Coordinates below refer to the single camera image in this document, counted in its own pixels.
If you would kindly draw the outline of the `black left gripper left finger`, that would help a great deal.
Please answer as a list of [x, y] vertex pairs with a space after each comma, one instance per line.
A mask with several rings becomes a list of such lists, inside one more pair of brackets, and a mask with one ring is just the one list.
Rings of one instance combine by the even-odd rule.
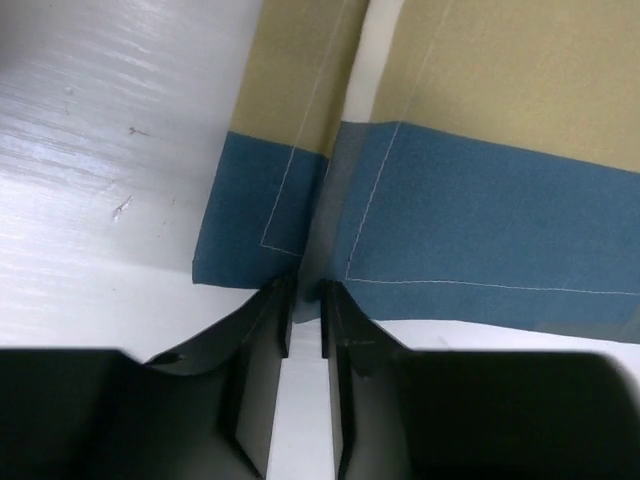
[[263, 479], [295, 281], [146, 362], [118, 350], [1, 352], [5, 479]]

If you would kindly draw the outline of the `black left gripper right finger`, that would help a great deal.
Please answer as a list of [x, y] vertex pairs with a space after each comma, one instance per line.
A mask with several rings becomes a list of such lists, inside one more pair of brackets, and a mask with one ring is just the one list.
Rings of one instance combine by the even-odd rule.
[[635, 479], [639, 403], [588, 352], [407, 347], [321, 286], [339, 479]]

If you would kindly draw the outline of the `blue beige white placemat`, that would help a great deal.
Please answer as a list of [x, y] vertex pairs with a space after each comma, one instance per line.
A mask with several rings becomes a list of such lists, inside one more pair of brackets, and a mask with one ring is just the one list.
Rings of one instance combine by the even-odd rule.
[[376, 320], [639, 339], [635, 1], [267, 1], [192, 263]]

